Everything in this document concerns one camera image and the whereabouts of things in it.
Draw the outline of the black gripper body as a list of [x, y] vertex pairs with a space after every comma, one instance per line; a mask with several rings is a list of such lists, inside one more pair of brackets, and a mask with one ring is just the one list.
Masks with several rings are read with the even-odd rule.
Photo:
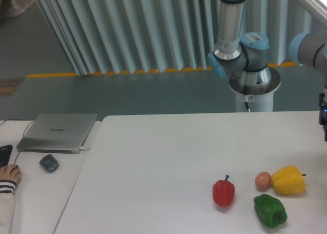
[[319, 94], [319, 119], [320, 125], [326, 125], [326, 88]]

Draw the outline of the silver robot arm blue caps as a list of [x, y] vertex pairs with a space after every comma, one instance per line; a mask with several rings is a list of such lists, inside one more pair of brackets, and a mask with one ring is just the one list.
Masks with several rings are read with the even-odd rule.
[[[247, 0], [219, 0], [218, 41], [207, 56], [219, 77], [228, 76], [236, 94], [237, 112], [272, 111], [273, 92], [281, 83], [280, 74], [268, 67], [269, 40], [262, 33], [240, 35], [244, 3]], [[326, 0], [297, 0], [326, 28]], [[289, 45], [293, 60], [324, 74], [324, 91], [319, 94], [318, 122], [326, 142], [326, 32], [300, 33]]]

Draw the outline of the forearm in white sleeve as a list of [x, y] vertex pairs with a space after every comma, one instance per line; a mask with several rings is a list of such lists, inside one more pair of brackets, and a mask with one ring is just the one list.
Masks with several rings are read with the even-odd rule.
[[1, 180], [1, 233], [10, 233], [11, 230], [15, 208], [15, 189], [16, 184], [13, 181]]

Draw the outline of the person's hand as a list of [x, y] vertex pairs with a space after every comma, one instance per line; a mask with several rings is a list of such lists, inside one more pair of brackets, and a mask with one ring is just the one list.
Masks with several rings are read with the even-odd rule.
[[11, 182], [15, 185], [19, 183], [21, 179], [21, 171], [18, 165], [7, 165], [0, 169], [0, 180]]

